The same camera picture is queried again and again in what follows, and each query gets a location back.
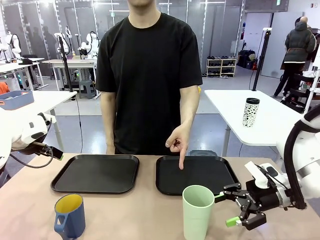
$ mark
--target shoe rack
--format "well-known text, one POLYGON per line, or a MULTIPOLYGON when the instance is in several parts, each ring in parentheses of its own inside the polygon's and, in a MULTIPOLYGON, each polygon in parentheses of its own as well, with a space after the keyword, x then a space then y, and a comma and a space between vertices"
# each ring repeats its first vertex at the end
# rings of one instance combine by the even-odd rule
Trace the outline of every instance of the shoe rack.
POLYGON ((234 77, 236 72, 236 58, 225 58, 225 59, 207 59, 206 60, 206 76, 209 78, 230 76, 234 77))

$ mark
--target glass wall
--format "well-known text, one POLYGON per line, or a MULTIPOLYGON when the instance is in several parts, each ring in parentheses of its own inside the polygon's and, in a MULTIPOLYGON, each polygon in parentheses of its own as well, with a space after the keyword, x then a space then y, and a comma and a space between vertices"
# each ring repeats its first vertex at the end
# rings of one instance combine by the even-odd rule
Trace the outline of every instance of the glass wall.
MULTIPOLYGON (((237 40, 243 0, 156 0, 156 7, 194 31, 205 71, 207 56, 230 56, 237 40)), ((23 0, 3 6, 7 31, 19 36, 22 54, 56 59, 58 43, 54 33, 66 33, 69 27, 72 49, 78 55, 79 44, 87 34, 101 39, 115 24, 129 15, 127 0, 23 0)))

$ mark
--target jacket hood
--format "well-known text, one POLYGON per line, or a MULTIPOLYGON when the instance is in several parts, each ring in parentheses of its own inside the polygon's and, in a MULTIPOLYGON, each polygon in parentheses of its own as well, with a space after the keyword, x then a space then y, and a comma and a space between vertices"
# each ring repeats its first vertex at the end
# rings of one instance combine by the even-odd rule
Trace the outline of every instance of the jacket hood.
POLYGON ((303 30, 306 30, 307 28, 308 28, 307 24, 303 21, 300 21, 295 25, 295 30, 297 31, 303 31, 303 30))

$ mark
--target light green tumbler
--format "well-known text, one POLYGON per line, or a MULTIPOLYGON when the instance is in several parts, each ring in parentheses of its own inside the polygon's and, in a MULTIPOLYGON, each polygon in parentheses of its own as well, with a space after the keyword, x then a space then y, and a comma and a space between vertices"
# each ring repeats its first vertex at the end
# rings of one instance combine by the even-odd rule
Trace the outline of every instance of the light green tumbler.
POLYGON ((183 233, 186 240, 205 240, 215 196, 205 186, 183 190, 183 233))

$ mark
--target black t-shirt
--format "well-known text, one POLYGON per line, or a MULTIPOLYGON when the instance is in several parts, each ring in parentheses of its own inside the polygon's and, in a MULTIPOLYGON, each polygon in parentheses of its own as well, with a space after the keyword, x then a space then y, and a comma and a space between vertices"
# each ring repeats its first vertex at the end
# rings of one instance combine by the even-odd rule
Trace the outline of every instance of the black t-shirt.
POLYGON ((169 155, 180 89, 201 84, 196 35, 172 16, 162 13, 148 28, 126 17, 101 40, 96 88, 116 93, 114 146, 123 154, 169 155))

